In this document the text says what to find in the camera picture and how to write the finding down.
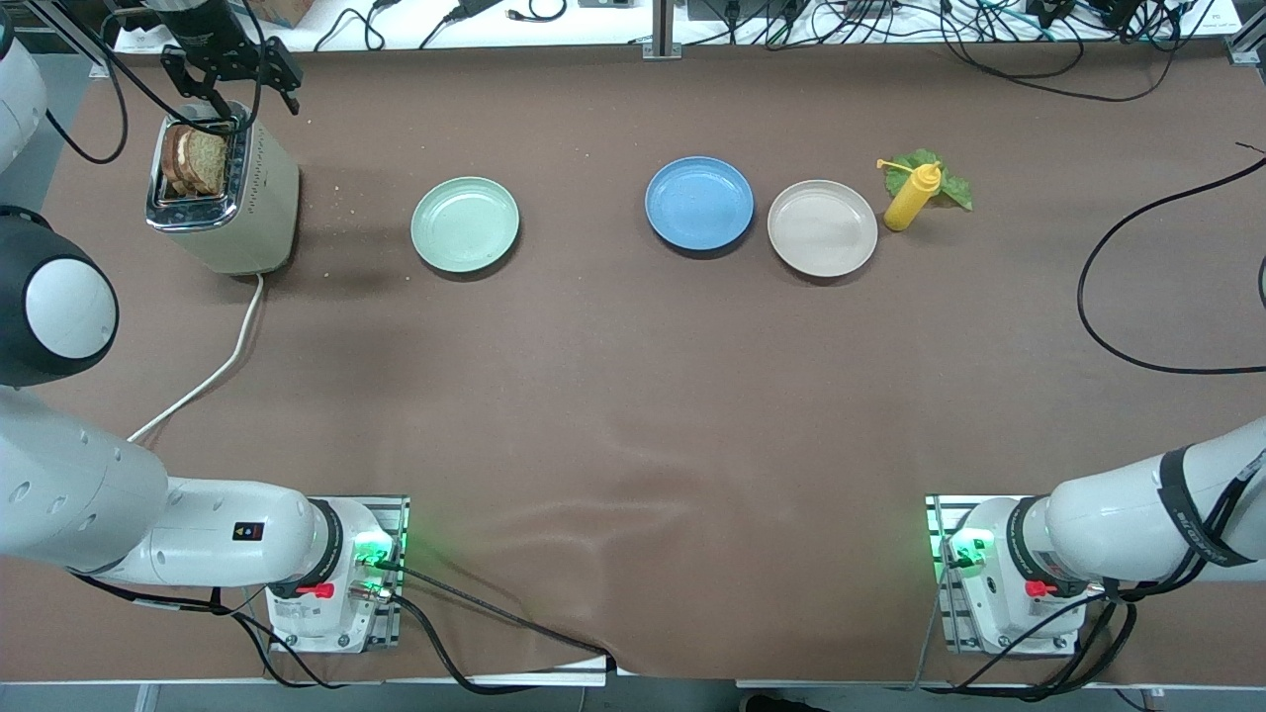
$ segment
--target brown tabletop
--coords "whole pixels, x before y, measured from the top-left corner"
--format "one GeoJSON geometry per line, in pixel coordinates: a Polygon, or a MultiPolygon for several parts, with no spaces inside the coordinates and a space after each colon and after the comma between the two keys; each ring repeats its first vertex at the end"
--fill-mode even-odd
{"type": "MultiPolygon", "coordinates": [[[[1022,71],[1071,51],[980,53],[1022,71]]],[[[303,113],[267,95],[262,114],[303,167],[294,261],[267,280],[247,361],[158,433],[168,470],[409,494],[414,564],[637,673],[891,682],[913,674],[933,593],[924,494],[1048,492],[1266,410],[1266,376],[1129,366],[1074,304],[1120,215],[1257,157],[1234,141],[1266,143],[1261,80],[1215,46],[1193,44],[1128,104],[1015,87],[937,47],[689,54],[303,57],[303,113]],[[833,179],[881,209],[875,158],[919,147],[971,179],[975,213],[929,210],[834,283],[780,264],[765,228],[780,190],[833,179]],[[724,257],[670,251],[643,214],[655,171],[689,155],[732,162],[756,193],[724,257]],[[523,217],[511,258],[473,281],[432,272],[408,232],[418,199],[461,175],[504,184],[523,217]]],[[[1056,81],[1128,94],[1160,70],[1155,53],[1093,47],[1056,81]]],[[[144,224],[160,114],[128,96],[123,158],[65,152],[46,208],[113,279],[119,336],[96,369],[38,389],[120,435],[227,357],[253,288],[144,224]]],[[[73,133],[100,151],[115,111],[97,82],[73,133]]],[[[1105,336],[1176,365],[1260,362],[1262,188],[1123,232],[1087,288],[1105,336]]],[[[132,607],[24,561],[0,563],[0,587],[5,680],[261,671],[228,621],[132,607]]],[[[415,597],[467,671],[585,656],[415,597]]],[[[1253,587],[1148,601],[1106,679],[1262,684],[1263,617],[1253,587]]],[[[981,663],[934,645],[927,677],[981,663]]],[[[411,623],[394,652],[319,669],[441,674],[411,623]]]]}

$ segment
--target yellow bottle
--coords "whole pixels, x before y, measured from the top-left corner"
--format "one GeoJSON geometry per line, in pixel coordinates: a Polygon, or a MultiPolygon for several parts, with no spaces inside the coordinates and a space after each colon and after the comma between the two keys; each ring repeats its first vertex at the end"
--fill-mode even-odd
{"type": "Polygon", "coordinates": [[[928,198],[932,198],[941,189],[941,163],[924,163],[913,170],[887,161],[875,163],[876,168],[882,168],[884,166],[901,168],[910,174],[905,185],[901,186],[901,190],[896,193],[896,198],[893,199],[893,204],[884,212],[884,224],[887,226],[887,229],[901,232],[910,227],[910,223],[914,222],[914,215],[919,214],[928,198]]]}

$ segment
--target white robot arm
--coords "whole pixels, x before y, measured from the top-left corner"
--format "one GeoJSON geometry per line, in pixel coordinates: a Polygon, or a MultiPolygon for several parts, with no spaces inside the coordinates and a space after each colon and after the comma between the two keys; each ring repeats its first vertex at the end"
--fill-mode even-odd
{"type": "Polygon", "coordinates": [[[1263,461],[1266,418],[1069,480],[1046,497],[982,502],[944,551],[958,568],[980,649],[1071,654],[1084,608],[1042,622],[1084,599],[1087,588],[1118,595],[1119,582],[1147,585],[1188,574],[1200,582],[1266,580],[1266,478],[1257,476],[1263,461]],[[1206,521],[1228,493],[1237,494],[1219,533],[1206,521]]]}
{"type": "Polygon", "coordinates": [[[362,504],[168,476],[133,445],[24,386],[100,361],[118,324],[105,275],[39,215],[0,208],[0,554],[118,583],[268,585],[296,650],[357,652],[394,541],[362,504]]]}

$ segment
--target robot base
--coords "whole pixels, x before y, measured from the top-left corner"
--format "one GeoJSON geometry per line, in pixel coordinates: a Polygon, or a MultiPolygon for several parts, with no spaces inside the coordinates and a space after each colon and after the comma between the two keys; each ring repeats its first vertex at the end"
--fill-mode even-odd
{"type": "MultiPolygon", "coordinates": [[[[329,598],[305,593],[282,599],[267,592],[273,632],[299,652],[363,652],[395,647],[400,617],[395,606],[380,606],[349,595],[351,587],[385,588],[400,593],[399,574],[367,566],[375,552],[390,552],[391,563],[404,560],[409,521],[408,497],[320,497],[343,523],[343,550],[329,598]]],[[[273,651],[285,650],[272,644],[273,651]]]]}
{"type": "MultiPolygon", "coordinates": [[[[944,497],[931,497],[929,521],[934,514],[933,528],[942,535],[956,528],[957,522],[947,522],[948,505],[944,497]]],[[[1009,497],[975,498],[966,517],[961,518],[957,532],[948,538],[941,538],[933,532],[933,552],[948,554],[948,559],[968,557],[974,566],[953,569],[948,575],[948,599],[951,603],[961,595],[961,603],[947,608],[955,627],[952,650],[982,651],[990,655],[1001,652],[1004,647],[1020,635],[1041,623],[1047,616],[1074,603],[1086,594],[1074,598],[1055,598],[1050,595],[1031,597],[1024,588],[1025,580],[1012,561],[1006,549],[1006,521],[1015,508],[1017,500],[1009,497]],[[961,592],[952,584],[960,584],[961,592]],[[957,612],[963,606],[967,612],[957,612]],[[961,617],[970,617],[974,636],[962,637],[957,630],[961,617]]],[[[956,503],[961,513],[965,508],[956,503]]],[[[944,608],[946,597],[942,597],[944,608]]],[[[1039,632],[1029,636],[1012,649],[1012,655],[1071,655],[1076,649],[1077,631],[1085,622],[1085,608],[1074,608],[1047,623],[1039,632]]]]}

